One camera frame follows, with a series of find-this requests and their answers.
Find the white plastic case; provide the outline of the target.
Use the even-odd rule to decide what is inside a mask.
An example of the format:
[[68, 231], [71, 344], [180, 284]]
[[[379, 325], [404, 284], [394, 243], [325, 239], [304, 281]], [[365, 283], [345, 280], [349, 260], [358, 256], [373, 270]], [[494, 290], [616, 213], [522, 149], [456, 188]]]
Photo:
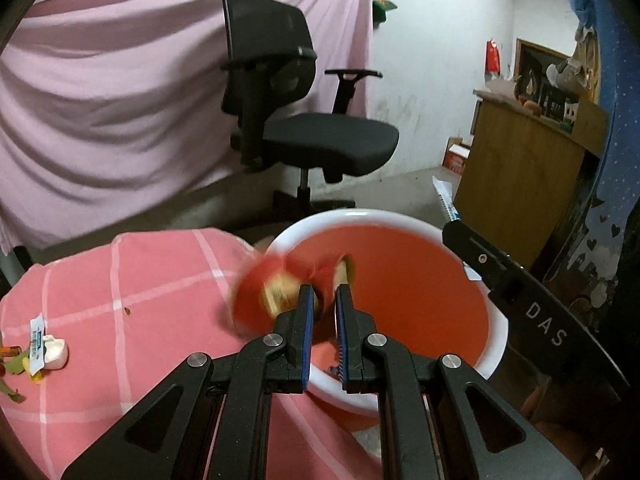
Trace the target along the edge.
[[65, 339], [52, 335], [43, 337], [43, 361], [46, 370], [60, 370], [68, 361], [68, 345]]

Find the orange white-rimmed trash bin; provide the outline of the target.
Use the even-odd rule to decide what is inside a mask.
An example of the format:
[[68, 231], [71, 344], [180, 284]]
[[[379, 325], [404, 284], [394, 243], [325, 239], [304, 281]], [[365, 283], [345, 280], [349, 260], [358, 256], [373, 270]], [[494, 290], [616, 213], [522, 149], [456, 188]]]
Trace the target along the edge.
[[436, 226], [384, 210], [332, 210], [292, 224], [268, 250], [306, 263], [349, 256], [352, 299], [380, 333], [421, 356], [455, 353], [484, 378], [498, 368], [509, 323]]

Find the red hanging decoration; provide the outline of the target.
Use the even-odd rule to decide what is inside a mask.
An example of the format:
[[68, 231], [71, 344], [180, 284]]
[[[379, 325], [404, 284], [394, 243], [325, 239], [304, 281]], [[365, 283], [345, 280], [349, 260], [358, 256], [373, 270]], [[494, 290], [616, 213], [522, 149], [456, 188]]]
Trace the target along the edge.
[[485, 73], [496, 76], [501, 74], [500, 50], [495, 39], [486, 42]]

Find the green hanging cap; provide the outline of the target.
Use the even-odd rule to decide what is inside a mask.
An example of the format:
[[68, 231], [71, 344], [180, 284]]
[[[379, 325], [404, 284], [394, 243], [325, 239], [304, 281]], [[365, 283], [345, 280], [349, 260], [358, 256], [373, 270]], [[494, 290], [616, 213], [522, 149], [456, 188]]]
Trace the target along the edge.
[[397, 6], [390, 0], [373, 0], [372, 1], [372, 20], [373, 26], [378, 27], [379, 24], [385, 23], [387, 13], [396, 10]]

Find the green leaf scrap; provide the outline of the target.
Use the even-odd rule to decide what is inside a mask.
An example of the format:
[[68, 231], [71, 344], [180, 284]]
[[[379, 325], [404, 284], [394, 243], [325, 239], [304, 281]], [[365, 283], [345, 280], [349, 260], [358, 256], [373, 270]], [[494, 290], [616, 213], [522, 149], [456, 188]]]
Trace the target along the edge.
[[23, 403], [26, 396], [15, 387], [14, 378], [25, 373], [23, 360], [27, 357], [26, 351], [18, 353], [17, 351], [9, 351], [8, 348], [1, 351], [1, 394], [17, 404]]

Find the red cardboard box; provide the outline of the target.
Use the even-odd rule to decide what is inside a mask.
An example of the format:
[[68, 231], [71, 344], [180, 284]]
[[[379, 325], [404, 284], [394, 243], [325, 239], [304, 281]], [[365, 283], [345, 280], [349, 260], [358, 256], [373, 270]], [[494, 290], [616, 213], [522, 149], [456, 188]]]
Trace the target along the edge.
[[458, 176], [462, 176], [471, 148], [458, 136], [450, 136], [442, 159], [442, 166]]

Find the red paper cup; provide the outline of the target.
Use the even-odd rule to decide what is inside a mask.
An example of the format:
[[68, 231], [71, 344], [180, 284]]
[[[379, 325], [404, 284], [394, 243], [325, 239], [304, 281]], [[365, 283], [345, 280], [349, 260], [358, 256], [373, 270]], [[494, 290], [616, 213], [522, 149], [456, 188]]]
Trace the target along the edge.
[[257, 257], [236, 283], [232, 320], [240, 330], [266, 334], [279, 314], [296, 308], [302, 286], [310, 285], [314, 320], [321, 323], [333, 314], [337, 287], [351, 285], [354, 277], [355, 263], [349, 255], [325, 255], [304, 261], [293, 255], [267, 252]]

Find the black mesh office chair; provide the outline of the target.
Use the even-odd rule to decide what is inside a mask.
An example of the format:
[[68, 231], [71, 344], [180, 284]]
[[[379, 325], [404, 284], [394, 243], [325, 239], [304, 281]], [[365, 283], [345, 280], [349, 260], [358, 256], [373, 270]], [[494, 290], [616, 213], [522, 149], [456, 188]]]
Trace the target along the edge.
[[387, 122], [347, 113], [356, 84], [372, 70], [330, 68], [338, 79], [333, 108], [308, 99], [317, 53], [302, 10], [277, 0], [221, 0], [228, 60], [221, 109], [236, 118], [233, 151], [251, 172], [281, 164], [299, 172], [295, 194], [276, 191], [270, 214], [301, 219], [317, 212], [355, 207], [353, 200], [313, 200], [309, 174], [327, 184], [364, 177], [396, 151], [399, 131]]

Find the pink checked tablecloth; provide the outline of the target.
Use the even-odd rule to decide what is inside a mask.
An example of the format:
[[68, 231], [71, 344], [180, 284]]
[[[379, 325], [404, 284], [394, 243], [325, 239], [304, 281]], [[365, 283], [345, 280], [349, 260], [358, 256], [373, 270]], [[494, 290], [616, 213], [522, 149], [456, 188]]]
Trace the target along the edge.
[[215, 229], [127, 233], [110, 244], [32, 266], [2, 299], [1, 336], [27, 344], [42, 318], [68, 347], [42, 382], [10, 375], [9, 428], [49, 478], [64, 469], [189, 354], [218, 358], [243, 339], [229, 304], [255, 249]]

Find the blue white strip wrapper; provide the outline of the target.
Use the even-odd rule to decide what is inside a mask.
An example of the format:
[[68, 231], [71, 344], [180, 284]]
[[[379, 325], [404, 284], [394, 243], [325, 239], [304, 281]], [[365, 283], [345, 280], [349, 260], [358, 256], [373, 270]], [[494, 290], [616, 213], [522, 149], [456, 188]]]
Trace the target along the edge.
[[29, 322], [29, 375], [35, 376], [44, 367], [43, 337], [46, 331], [43, 315], [40, 314]]

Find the wooden cabinet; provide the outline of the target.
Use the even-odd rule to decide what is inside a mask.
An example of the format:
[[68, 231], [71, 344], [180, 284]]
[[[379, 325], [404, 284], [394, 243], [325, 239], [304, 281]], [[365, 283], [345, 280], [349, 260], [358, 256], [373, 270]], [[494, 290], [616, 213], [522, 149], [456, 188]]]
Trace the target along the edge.
[[454, 206], [469, 228], [530, 268], [568, 213], [582, 163], [600, 159], [608, 113], [581, 100], [566, 132], [514, 99], [474, 94], [473, 142]]

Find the framed dark picture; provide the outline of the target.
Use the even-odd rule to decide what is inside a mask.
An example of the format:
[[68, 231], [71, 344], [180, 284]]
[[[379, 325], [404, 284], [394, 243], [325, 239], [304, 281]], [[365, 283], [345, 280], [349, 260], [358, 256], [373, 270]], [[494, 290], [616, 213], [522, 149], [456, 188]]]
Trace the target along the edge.
[[552, 84], [547, 70], [566, 64], [568, 55], [523, 39], [516, 40], [513, 80], [515, 96], [535, 102], [541, 115], [564, 122], [565, 107], [578, 103], [578, 95]]

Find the pink hanging sheet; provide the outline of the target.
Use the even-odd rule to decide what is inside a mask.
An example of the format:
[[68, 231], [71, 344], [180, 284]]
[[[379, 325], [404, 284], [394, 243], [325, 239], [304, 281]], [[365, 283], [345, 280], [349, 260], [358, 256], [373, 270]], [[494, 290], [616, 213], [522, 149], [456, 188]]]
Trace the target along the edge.
[[[278, 0], [320, 68], [369, 59], [371, 0]], [[43, 0], [1, 55], [1, 248], [47, 248], [239, 167], [221, 0]]]

